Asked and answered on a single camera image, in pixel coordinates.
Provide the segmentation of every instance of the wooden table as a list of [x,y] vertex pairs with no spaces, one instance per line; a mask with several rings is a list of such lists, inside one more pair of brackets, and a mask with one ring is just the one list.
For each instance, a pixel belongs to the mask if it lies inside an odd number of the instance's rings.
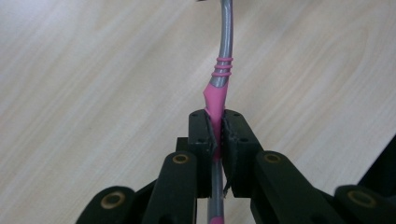
[[[219,52],[219,1],[0,6],[0,223],[74,223],[140,189],[187,136]],[[396,133],[396,1],[234,1],[227,108],[319,189],[357,183]],[[253,223],[226,199],[227,223]],[[204,200],[197,223],[205,223]]]

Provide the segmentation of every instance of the black mechanical part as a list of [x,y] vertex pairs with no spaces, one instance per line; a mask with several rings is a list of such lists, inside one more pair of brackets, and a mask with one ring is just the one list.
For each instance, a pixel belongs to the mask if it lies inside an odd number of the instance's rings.
[[225,110],[222,130],[222,164],[227,177],[225,191],[231,187],[235,198],[251,198],[255,186],[255,158],[262,146],[238,112]]
[[255,174],[279,223],[345,223],[284,155],[260,152]]
[[148,202],[142,223],[195,223],[197,160],[187,151],[168,155]]
[[367,188],[353,185],[339,187],[334,200],[351,220],[350,223],[396,223],[396,206]]
[[111,187],[96,194],[80,215],[77,224],[116,224],[132,220],[130,209],[134,191],[125,187]]
[[[185,148],[183,141],[179,139],[178,148]],[[187,150],[194,154],[198,160],[198,198],[210,197],[212,192],[212,161],[216,147],[216,140],[213,134],[209,116],[202,110],[197,110],[189,115],[189,138],[187,139]]]
[[359,186],[371,189],[386,198],[396,196],[396,136],[361,179]]
[[[222,130],[227,186],[235,197],[251,198],[256,223],[396,223],[395,139],[359,186],[340,187],[332,197],[310,185],[284,155],[263,151],[239,113],[226,110]],[[195,223],[197,197],[210,196],[215,147],[206,112],[191,113],[189,138],[177,139],[177,152],[166,157],[157,180],[138,192],[102,190],[77,224]]]

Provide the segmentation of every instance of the pink strain relief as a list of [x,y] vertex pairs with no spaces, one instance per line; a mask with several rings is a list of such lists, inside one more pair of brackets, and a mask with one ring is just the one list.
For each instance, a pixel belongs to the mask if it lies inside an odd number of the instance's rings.
[[210,224],[224,224],[224,218],[223,217],[213,217],[210,219]]
[[220,138],[221,138],[221,118],[224,112],[224,103],[227,95],[228,82],[220,88],[207,84],[204,90],[204,97],[206,102],[206,112],[210,117],[213,131],[216,137],[218,148],[215,151],[214,160],[219,160],[221,157]]
[[233,58],[217,58],[218,63],[215,65],[216,69],[224,69],[225,71],[221,72],[213,72],[212,76],[213,77],[229,77],[231,75],[231,68],[233,67],[231,65],[231,62],[233,61]]

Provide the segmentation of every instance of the screw hole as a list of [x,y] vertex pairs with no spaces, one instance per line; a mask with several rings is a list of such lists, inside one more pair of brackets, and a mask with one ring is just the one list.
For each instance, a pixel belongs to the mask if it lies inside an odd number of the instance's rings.
[[123,204],[125,194],[121,191],[114,191],[107,194],[101,201],[101,206],[105,209],[113,209]]
[[347,193],[347,197],[353,203],[366,208],[374,208],[376,206],[375,199],[361,190],[351,190]]
[[186,163],[187,161],[189,161],[189,157],[184,154],[179,154],[179,155],[174,156],[174,158],[172,160],[174,163],[183,164],[183,163]]
[[266,154],[264,156],[264,159],[271,163],[278,163],[281,160],[280,157],[277,156],[276,154]]

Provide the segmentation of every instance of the wood grain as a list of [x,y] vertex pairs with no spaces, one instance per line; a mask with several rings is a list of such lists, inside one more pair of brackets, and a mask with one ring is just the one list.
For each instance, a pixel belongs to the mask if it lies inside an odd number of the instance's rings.
[[[394,11],[234,1],[227,107],[331,194],[396,133]],[[101,189],[155,179],[205,105],[219,20],[218,1],[1,1],[0,223],[74,223]],[[229,196],[227,223],[253,223],[248,204]]]

